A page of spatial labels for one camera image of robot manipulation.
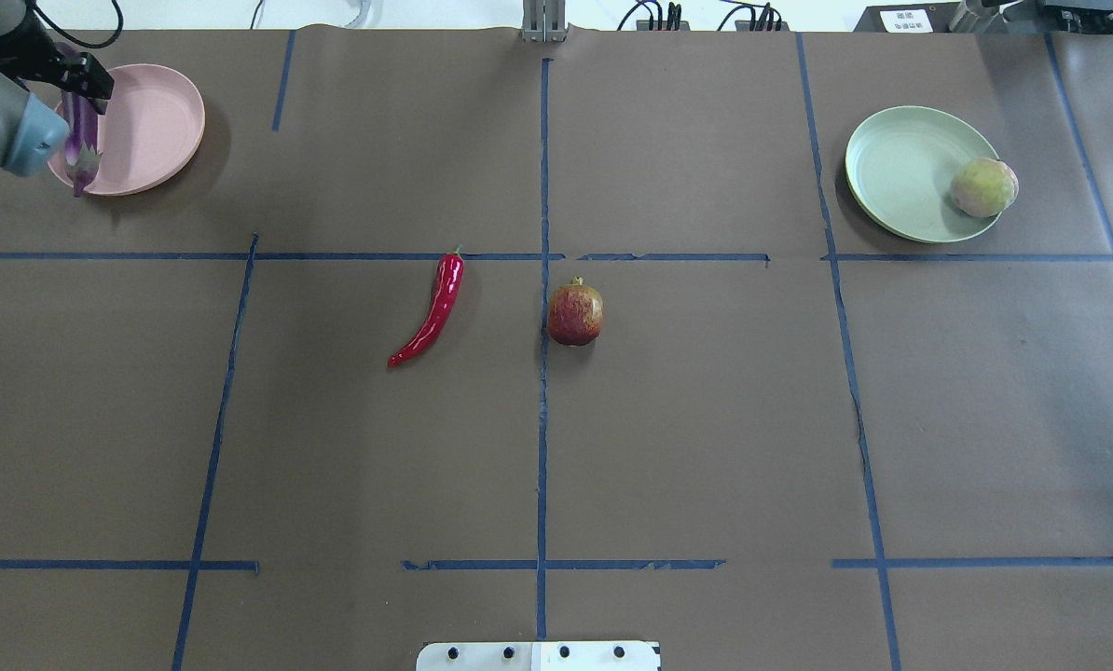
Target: table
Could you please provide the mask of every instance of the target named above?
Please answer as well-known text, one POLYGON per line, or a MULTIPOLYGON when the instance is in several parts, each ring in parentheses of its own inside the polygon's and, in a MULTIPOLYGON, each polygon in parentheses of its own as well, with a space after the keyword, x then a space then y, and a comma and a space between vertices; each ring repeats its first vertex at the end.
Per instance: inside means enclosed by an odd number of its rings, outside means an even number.
POLYGON ((198 156, 0 175, 0 668, 1113 668, 1113 37, 130 32, 198 156), (859 211, 898 103, 1021 177, 859 211), (467 275, 386 369, 434 259, 467 275), (583 276, 603 335, 546 344, 583 276))

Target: cable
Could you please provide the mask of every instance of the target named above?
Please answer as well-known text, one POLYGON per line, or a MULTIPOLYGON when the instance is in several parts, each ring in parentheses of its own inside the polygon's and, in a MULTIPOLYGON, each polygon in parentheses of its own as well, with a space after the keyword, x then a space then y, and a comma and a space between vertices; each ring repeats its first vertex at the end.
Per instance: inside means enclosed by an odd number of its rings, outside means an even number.
POLYGON ((765 30, 765 24, 770 26, 771 22, 772 22, 771 6, 765 4, 765 8, 760 12, 760 18, 756 22, 754 22, 754 24, 749 26, 748 30, 765 30))
POLYGON ((653 20, 656 20, 656 18, 654 18, 656 14, 653 14, 651 12, 651 8, 649 8, 649 6, 647 6, 648 3, 653 3, 658 8, 660 6, 660 3, 658 3, 656 0, 637 0, 637 1, 634 1, 634 7, 631 8, 629 12, 627 12, 626 14, 623 14, 623 20, 619 21, 619 27, 617 27, 615 30, 622 30, 623 27, 628 24, 628 19, 630 18, 630 16, 632 16, 634 13, 636 9, 640 9, 640 8, 647 9, 647 21, 649 21, 649 22, 647 22, 647 27, 649 27, 649 30, 651 30, 651 28, 653 27, 653 26, 651 26, 651 22, 653 20))
POLYGON ((109 0, 109 1, 110 3, 112 3, 114 11, 118 12, 118 27, 117 29, 114 29, 112 34, 109 36, 109 39, 106 39, 105 42, 99 42, 99 43, 89 43, 80 41, 80 39, 76 39, 75 37, 71 37, 71 33, 68 33, 66 30, 61 29, 61 27, 56 26, 55 21, 50 20, 50 17, 48 17, 45 12, 42 12, 41 9, 38 8, 38 0, 28 0, 27 7, 29 9, 33 9, 33 13, 37 13, 38 18, 42 19, 45 24, 52 27, 52 30, 61 34, 63 39, 67 39, 68 42, 76 43, 79 47, 85 47, 85 49, 105 49, 105 47, 110 46, 110 43, 118 41, 118 38, 121 37, 121 29, 126 27, 126 18, 121 16, 121 6, 118 6, 118 0, 109 0))
POLYGON ((781 13, 779 13, 779 9, 775 9, 772 7, 772 3, 752 4, 752 3, 740 3, 739 1, 736 0, 722 0, 722 2, 737 4, 737 7, 735 9, 731 9, 731 11, 728 12, 726 17, 722 18, 722 22, 718 24, 718 30, 722 30, 723 27, 726 27, 726 22, 728 20, 731 20, 731 17, 735 16, 736 12, 740 11, 740 9, 748 9, 749 12, 751 12, 751 20, 748 22, 748 31, 756 31, 756 30, 778 31, 779 29, 781 29, 781 26, 784 24, 784 17, 781 17, 781 13), (757 9, 761 9, 761 12, 758 14, 758 18, 756 13, 757 9))
POLYGON ((255 23, 258 21, 258 9, 262 9, 263 3, 265 3, 265 2, 266 2, 266 0, 258 0, 258 3, 255 4, 255 12, 253 14, 249 14, 249 29, 250 30, 255 29, 255 23))
POLYGON ((722 30, 723 27, 726 27, 726 22, 728 20, 731 20, 731 17, 735 16, 736 12, 743 11, 743 9, 751 9, 751 24, 754 26, 755 22, 756 22, 756 6, 754 6, 754 4, 739 4, 738 8, 731 9, 730 13, 728 13, 725 17, 722 17, 722 22, 720 22, 718 24, 718 30, 722 30))

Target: blue tape line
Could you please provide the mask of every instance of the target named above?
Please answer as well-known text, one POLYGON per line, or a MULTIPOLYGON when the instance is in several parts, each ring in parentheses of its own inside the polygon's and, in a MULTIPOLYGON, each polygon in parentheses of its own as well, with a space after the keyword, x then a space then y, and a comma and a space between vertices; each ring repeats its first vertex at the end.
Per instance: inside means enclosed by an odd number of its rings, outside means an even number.
MULTIPOLYGON (((0 559, 0 571, 187 571, 190 561, 115 559, 0 559)), ((206 561, 201 571, 258 573, 257 561, 206 561)))
POLYGON ((287 95, 287 79, 292 73, 292 51, 295 50, 295 31, 287 31, 287 51, 284 51, 284 76, 278 81, 278 99, 275 101, 275 120, 270 124, 272 131, 278 132, 278 125, 284 120, 284 97, 287 95))
POLYGON ((243 251, 0 251, 0 260, 180 260, 239 262, 243 251))
MULTIPOLYGON (((404 571, 534 571, 531 559, 434 559, 415 564, 400 562, 404 571)), ((549 571, 712 571, 726 564, 723 559, 550 559, 549 571)))
POLYGON ((821 205, 821 217, 826 224, 826 249, 829 253, 829 276, 835 289, 835 306, 838 310, 838 330, 843 339, 843 357, 846 361, 846 382, 850 386, 851 402, 855 404, 855 420, 858 422, 858 448, 864 458, 864 493, 867 496, 868 519, 871 523, 871 542, 877 562, 876 573, 880 579, 880 605, 884 606, 884 625, 888 638, 888 655, 893 660, 893 671, 900 671, 900 645, 897 642, 897 621, 893 612, 893 591, 888 586, 888 569, 884 564, 884 537, 880 533, 880 511, 876 505, 875 481, 871 477, 871 455, 867 446, 867 431, 864 428, 864 407, 859 401, 858 375, 855 373, 855 355, 851 352, 850 330, 846 324, 846 306, 843 305, 841 280, 838 273, 838 262, 835 260, 834 225, 829 219, 829 206, 821 187, 821 145, 818 140, 817 119, 812 114, 812 95, 809 92, 809 71, 805 56, 805 39, 796 33, 796 53, 800 65, 800 90, 805 96, 805 115, 809 126, 809 145, 812 149, 812 171, 817 179, 818 203, 821 205))
POLYGON ((1094 200, 1094 208, 1099 211, 1099 219, 1103 221, 1103 233, 1107 237, 1107 247, 1111 248, 1111 255, 1113 258, 1113 230, 1111 228, 1111 218, 1107 216, 1107 209, 1103 207, 1103 197, 1099 195, 1099 184, 1094 179, 1094 170, 1091 169, 1091 160, 1086 156, 1086 148, 1082 145, 1082 134, 1080 128, 1077 128, 1077 119, 1075 118, 1075 110, 1071 109, 1071 99, 1066 95, 1066 85, 1063 81, 1063 69, 1058 65, 1058 55, 1054 49, 1054 39, 1050 33, 1046 33, 1046 51, 1050 55, 1050 66, 1054 71, 1054 81, 1058 85, 1058 98, 1063 101, 1063 111, 1066 112, 1066 119, 1071 124, 1071 135, 1075 137, 1075 149, 1080 152, 1080 160, 1082 161, 1082 170, 1086 174, 1087 185, 1091 187, 1091 199, 1094 200))
POLYGON ((768 255, 584 255, 579 262, 770 262, 768 255))
POLYGON ((924 262, 924 263, 1099 263, 1113 262, 1112 255, 826 255, 829 262, 924 262))
POLYGON ((548 638, 548 69, 540 65, 540 428, 536 474, 536 640, 548 638))
MULTIPOLYGON (((434 262, 436 251, 263 251, 255 255, 259 262, 434 262)), ((538 262, 541 255, 489 251, 483 255, 462 254, 471 262, 538 262)), ((551 260, 563 260, 565 255, 549 255, 551 260)), ((245 251, 0 251, 0 260, 211 260, 243 262, 249 259, 245 251)))
POLYGON ((245 571, 247 573, 254 573, 255 576, 262 569, 257 561, 201 561, 199 562, 199 570, 201 571, 245 571))
POLYGON ((402 561, 404 571, 534 571, 533 559, 433 559, 424 564, 402 561))
MULTIPOLYGON (((433 251, 264 251, 255 258, 262 262, 434 262, 441 254, 433 251)), ((483 254, 467 255, 462 251, 462 258, 470 262, 539 262, 542 255, 531 254, 483 254)), ((565 255, 549 255, 549 258, 561 260, 565 255)))
POLYGON ((712 571, 723 559, 550 559, 554 571, 712 571))
POLYGON ((196 595, 196 579, 201 568, 204 552, 204 533, 208 530, 208 510, 213 504, 213 485, 216 483, 216 464, 220 461, 220 442, 225 437, 225 411, 229 405, 229 392, 233 389, 233 373, 238 359, 238 342, 242 336, 242 319, 246 314, 246 298, 249 297, 249 282, 255 270, 255 247, 258 246, 258 234, 249 239, 249 259, 246 260, 246 274, 242 280, 242 296, 238 298, 237 317, 233 320, 233 341, 229 344, 229 359, 225 368, 225 383, 220 387, 220 406, 216 409, 216 430, 213 433, 213 451, 208 457, 208 474, 204 476, 204 496, 199 503, 199 520, 196 523, 196 540, 191 547, 191 565, 187 571, 185 605, 180 614, 180 632, 176 635, 176 652, 171 660, 173 671, 183 667, 183 652, 187 643, 187 625, 191 621, 191 606, 196 595))
POLYGON ((0 559, 6 571, 186 571, 187 561, 111 559, 0 559))
MULTIPOLYGON (((834 569, 875 569, 873 559, 837 559, 834 569)), ((888 559, 888 569, 1036 569, 1036 568, 1102 568, 1113 565, 1113 556, 966 556, 888 559)))

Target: pink plate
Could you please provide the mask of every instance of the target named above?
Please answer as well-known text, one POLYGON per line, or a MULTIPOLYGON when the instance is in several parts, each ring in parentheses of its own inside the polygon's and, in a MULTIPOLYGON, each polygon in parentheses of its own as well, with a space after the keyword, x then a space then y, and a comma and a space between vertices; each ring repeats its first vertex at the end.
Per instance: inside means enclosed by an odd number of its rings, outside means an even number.
MULTIPOLYGON (((127 196, 159 186, 191 160, 204 137, 204 99, 171 68, 139 63, 110 69, 114 90, 97 128, 100 170, 85 194, 127 196)), ((60 181, 63 151, 47 162, 60 181)))

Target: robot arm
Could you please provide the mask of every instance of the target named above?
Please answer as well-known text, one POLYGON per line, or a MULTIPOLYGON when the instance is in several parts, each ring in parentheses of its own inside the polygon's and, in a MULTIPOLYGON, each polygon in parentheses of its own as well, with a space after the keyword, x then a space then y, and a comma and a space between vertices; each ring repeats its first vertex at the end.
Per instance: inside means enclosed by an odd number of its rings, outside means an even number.
POLYGON ((27 0, 0 0, 0 168, 33 175, 62 148, 67 122, 20 85, 27 79, 81 95, 105 114, 112 77, 91 55, 62 55, 27 0))

